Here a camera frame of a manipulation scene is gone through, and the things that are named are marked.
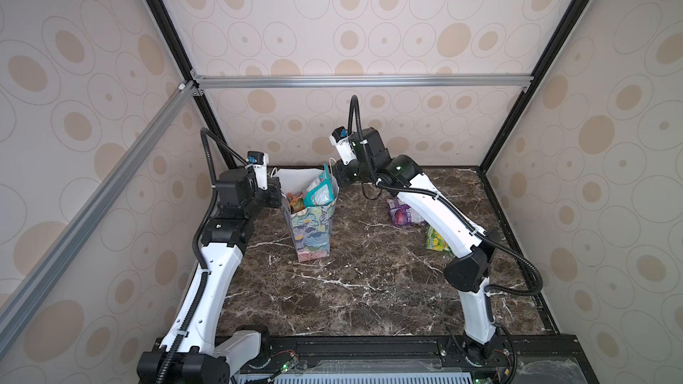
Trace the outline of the orange Fox's snack packet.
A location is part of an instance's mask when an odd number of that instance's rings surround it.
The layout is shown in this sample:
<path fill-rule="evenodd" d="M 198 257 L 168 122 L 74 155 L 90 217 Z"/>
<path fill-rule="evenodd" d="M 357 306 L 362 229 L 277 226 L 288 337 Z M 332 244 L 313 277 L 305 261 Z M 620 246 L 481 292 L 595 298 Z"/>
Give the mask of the orange Fox's snack packet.
<path fill-rule="evenodd" d="M 297 195 L 294 195 L 292 193 L 288 193 L 286 197 L 290 207 L 291 214 L 299 213 L 300 211 L 303 211 L 306 208 L 304 194 L 299 193 Z"/>

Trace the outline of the yellow green snack packet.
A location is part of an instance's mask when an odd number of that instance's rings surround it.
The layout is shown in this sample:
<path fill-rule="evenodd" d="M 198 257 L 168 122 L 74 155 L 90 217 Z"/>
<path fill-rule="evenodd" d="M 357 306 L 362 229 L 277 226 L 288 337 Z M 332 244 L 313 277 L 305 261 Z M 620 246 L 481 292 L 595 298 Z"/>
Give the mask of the yellow green snack packet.
<path fill-rule="evenodd" d="M 425 248 L 435 252 L 452 252 L 448 243 L 432 226 L 427 229 Z"/>

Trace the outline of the white patterned paper bag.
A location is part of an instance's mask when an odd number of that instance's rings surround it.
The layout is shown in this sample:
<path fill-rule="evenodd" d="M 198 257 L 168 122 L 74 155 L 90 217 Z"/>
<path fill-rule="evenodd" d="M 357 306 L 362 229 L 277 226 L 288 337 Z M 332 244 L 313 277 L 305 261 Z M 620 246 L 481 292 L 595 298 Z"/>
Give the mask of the white patterned paper bag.
<path fill-rule="evenodd" d="M 304 194 L 304 190 L 323 172 L 323 169 L 281 169 L 274 174 L 275 177 L 279 177 L 281 183 L 280 211 L 284 215 L 286 227 L 300 262 L 314 261 L 329 256 L 333 216 L 339 188 L 333 176 L 336 194 L 334 202 L 328 206 L 305 208 L 295 214 L 290 213 L 286 195 L 288 193 Z"/>

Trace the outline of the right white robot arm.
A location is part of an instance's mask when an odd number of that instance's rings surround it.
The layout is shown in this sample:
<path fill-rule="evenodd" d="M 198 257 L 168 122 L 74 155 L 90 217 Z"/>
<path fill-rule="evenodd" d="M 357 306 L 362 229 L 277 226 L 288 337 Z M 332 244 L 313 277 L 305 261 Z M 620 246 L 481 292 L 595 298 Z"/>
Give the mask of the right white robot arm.
<path fill-rule="evenodd" d="M 386 190 L 416 211 L 445 240 L 455 257 L 443 274 L 457 289 L 464 311 L 462 351 L 472 364 L 487 361 L 500 348 L 501 337 L 487 295 L 494 250 L 481 245 L 485 231 L 453 206 L 412 158 L 392 158 L 375 129 L 349 133 L 338 127 L 330 142 L 340 155 L 333 174 L 341 185 L 363 182 Z"/>

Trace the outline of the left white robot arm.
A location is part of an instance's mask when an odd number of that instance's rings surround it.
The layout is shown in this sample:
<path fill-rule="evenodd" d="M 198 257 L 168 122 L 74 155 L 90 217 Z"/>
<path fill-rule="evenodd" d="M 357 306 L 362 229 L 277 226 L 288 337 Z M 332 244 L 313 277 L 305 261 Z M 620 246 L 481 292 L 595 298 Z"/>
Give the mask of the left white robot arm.
<path fill-rule="evenodd" d="M 197 268 L 166 336 L 142 354 L 142 383 L 233 383 L 240 369 L 268 357 L 265 328 L 238 329 L 217 343 L 226 294 L 265 208 L 281 205 L 279 179 L 265 165 L 228 170 L 213 182 L 212 199 L 192 242 Z"/>

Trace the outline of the teal snack packet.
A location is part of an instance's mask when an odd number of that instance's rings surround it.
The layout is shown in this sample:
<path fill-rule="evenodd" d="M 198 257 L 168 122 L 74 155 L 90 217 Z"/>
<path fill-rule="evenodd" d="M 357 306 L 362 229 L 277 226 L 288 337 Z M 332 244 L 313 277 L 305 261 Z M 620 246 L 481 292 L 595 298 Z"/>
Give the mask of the teal snack packet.
<path fill-rule="evenodd" d="M 325 164 L 323 172 L 304 190 L 304 207 L 328 206 L 335 198 L 333 176 Z"/>

